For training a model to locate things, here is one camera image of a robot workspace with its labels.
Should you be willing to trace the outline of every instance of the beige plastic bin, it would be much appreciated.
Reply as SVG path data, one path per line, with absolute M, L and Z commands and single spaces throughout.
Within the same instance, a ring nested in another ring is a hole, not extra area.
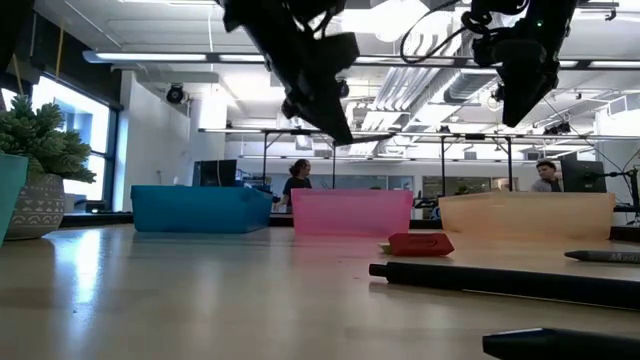
M 474 237 L 606 240 L 613 194 L 495 192 L 440 199 L 446 231 Z

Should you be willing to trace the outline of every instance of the man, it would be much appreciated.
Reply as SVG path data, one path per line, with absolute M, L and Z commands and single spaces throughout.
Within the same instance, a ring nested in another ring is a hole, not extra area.
M 531 186 L 532 192 L 562 192 L 554 163 L 549 160 L 542 160 L 538 162 L 536 169 L 538 169 L 540 179 L 536 180 Z

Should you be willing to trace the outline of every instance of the blue plastic bin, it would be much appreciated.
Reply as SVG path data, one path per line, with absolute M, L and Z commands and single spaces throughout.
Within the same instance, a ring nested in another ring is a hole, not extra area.
M 0 246 L 7 233 L 20 189 L 27 181 L 29 161 L 22 156 L 0 154 Z
M 250 188 L 132 186 L 141 232 L 247 233 L 269 226 L 272 196 Z

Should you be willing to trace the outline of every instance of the pink plastic bin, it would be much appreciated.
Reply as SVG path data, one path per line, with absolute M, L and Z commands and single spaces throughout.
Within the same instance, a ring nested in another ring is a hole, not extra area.
M 413 194 L 401 190 L 293 189 L 297 235 L 386 238 L 409 231 Z

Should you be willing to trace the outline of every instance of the office desk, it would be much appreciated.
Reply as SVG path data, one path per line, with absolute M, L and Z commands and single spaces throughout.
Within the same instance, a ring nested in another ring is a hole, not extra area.
M 565 250 L 608 241 L 478 242 L 413 259 L 640 278 L 577 264 Z M 640 313 L 390 286 L 367 275 L 381 239 L 64 230 L 0 248 L 0 349 L 7 359 L 489 359 L 481 336 L 564 327 L 640 337 Z

